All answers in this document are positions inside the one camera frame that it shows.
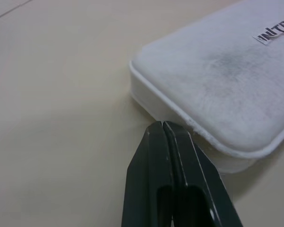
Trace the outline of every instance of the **beige table surface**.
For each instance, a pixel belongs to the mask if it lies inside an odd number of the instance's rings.
[[[118,227],[154,121],[130,98],[128,61],[235,1],[25,2],[0,0],[0,227]],[[284,226],[284,143],[224,180],[245,227]]]

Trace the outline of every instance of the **fuzzy white surface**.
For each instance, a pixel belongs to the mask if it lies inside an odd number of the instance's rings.
[[[145,46],[133,67],[194,130],[234,157],[260,158],[284,139],[284,0],[246,0]]]

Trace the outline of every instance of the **table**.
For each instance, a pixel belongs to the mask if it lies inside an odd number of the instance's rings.
[[[121,226],[126,169],[154,122],[129,95],[128,61],[234,2],[0,0],[0,227]],[[284,226],[284,143],[223,179],[245,227]]]

